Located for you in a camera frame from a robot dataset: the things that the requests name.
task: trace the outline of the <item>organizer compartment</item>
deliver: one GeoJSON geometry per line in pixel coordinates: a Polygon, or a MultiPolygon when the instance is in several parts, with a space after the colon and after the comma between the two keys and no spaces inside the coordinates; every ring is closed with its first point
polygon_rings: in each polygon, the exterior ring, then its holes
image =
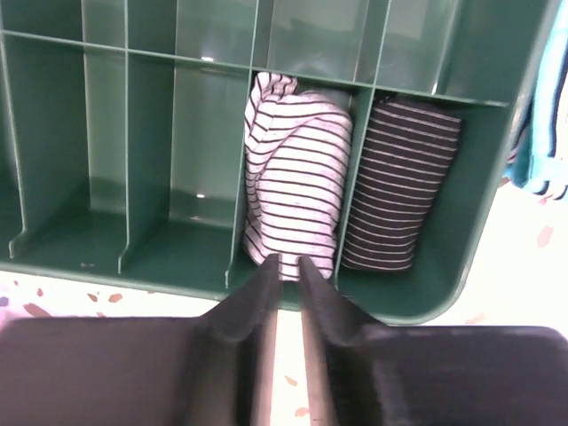
{"type": "Polygon", "coordinates": [[[238,68],[130,55],[124,278],[225,291],[248,86],[238,68]]]}
{"type": "Polygon", "coordinates": [[[130,0],[129,46],[248,66],[256,0],[130,0]]]}
{"type": "Polygon", "coordinates": [[[510,102],[542,21],[557,2],[390,2],[376,84],[402,91],[510,102]]]}
{"type": "Polygon", "coordinates": [[[502,123],[513,108],[437,102],[463,119],[457,155],[419,230],[408,272],[362,272],[340,266],[339,289],[389,322],[420,322],[447,309],[462,291],[488,210],[499,161],[508,149],[502,123]]]}
{"type": "MultiPolygon", "coordinates": [[[[254,85],[256,73],[251,76],[250,90],[254,85]]],[[[345,180],[344,189],[344,200],[349,199],[353,191],[355,184],[355,174],[357,172],[357,161],[360,156],[360,151],[362,149],[363,138],[365,137],[365,129],[367,127],[368,113],[371,108],[374,90],[367,87],[353,86],[348,83],[333,83],[321,81],[317,78],[300,77],[298,78],[298,88],[296,94],[300,94],[304,91],[316,91],[328,97],[331,101],[340,106],[343,110],[349,113],[351,119],[353,120],[353,131],[351,134],[351,155],[347,169],[347,175],[345,180]]],[[[250,259],[249,255],[242,248],[242,231],[244,229],[245,215],[248,211],[247,205],[247,193],[244,186],[244,165],[241,175],[241,209],[239,210],[236,223],[239,224],[236,228],[240,231],[237,242],[237,253],[229,271],[229,284],[230,286],[236,285],[240,286],[242,283],[246,282],[256,269],[256,265],[250,259]]],[[[337,235],[337,251],[341,249],[343,245],[343,235],[345,232],[345,227],[347,225],[347,206],[343,202],[342,213],[337,228],[335,229],[335,234],[337,235]]],[[[297,293],[291,288],[291,286],[284,287],[284,304],[294,305],[297,303],[297,293]]]]}
{"type": "Polygon", "coordinates": [[[1,5],[6,30],[124,46],[124,1],[2,0],[1,5]]]}
{"type": "Polygon", "coordinates": [[[464,119],[412,271],[336,260],[332,279],[389,322],[431,319],[462,289],[559,2],[0,0],[0,267],[213,299],[242,285],[244,109],[272,70],[355,121],[339,257],[374,96],[464,119]]]}
{"type": "Polygon", "coordinates": [[[259,0],[253,65],[373,83],[387,0],[259,0]]]}
{"type": "Polygon", "coordinates": [[[111,272],[125,244],[124,55],[4,39],[20,160],[17,262],[111,272]]]}

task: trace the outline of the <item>white striped fabric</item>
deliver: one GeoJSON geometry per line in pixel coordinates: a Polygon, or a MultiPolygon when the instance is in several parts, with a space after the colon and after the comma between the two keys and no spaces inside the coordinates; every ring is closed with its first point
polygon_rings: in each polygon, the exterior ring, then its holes
{"type": "Polygon", "coordinates": [[[244,247],[256,264],[280,253],[283,280],[298,280],[299,256],[329,278],[352,123],[316,92],[295,95],[297,85],[295,78],[258,73],[250,93],[244,247]]]}

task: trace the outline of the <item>striped shirt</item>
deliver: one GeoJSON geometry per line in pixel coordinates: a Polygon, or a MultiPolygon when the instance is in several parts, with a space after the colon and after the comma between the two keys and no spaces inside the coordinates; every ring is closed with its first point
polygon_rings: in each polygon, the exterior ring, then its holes
{"type": "Polygon", "coordinates": [[[376,101],[371,113],[342,264],[406,271],[457,149],[462,120],[430,105],[376,101]]]}
{"type": "Polygon", "coordinates": [[[352,124],[326,97],[295,95],[297,85],[295,78],[258,73],[250,93],[244,247],[257,264],[280,253],[283,280],[298,280],[299,256],[329,278],[352,124]]]}

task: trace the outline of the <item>blue towel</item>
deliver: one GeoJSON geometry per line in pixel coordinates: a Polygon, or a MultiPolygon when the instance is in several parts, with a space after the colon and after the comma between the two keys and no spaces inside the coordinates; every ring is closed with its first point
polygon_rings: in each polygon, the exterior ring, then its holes
{"type": "Polygon", "coordinates": [[[568,201],[568,1],[558,10],[542,55],[531,105],[525,112],[505,176],[514,185],[568,201]]]}

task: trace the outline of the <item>green plastic organizer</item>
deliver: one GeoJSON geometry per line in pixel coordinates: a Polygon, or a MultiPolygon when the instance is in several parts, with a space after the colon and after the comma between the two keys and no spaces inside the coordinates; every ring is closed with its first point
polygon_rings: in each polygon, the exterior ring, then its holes
{"type": "Polygon", "coordinates": [[[375,316],[434,318],[462,291],[559,1],[1,0],[0,269],[217,300],[242,285],[244,108],[273,70],[354,120],[338,258],[374,97],[465,120],[412,271],[336,261],[375,316]]]}

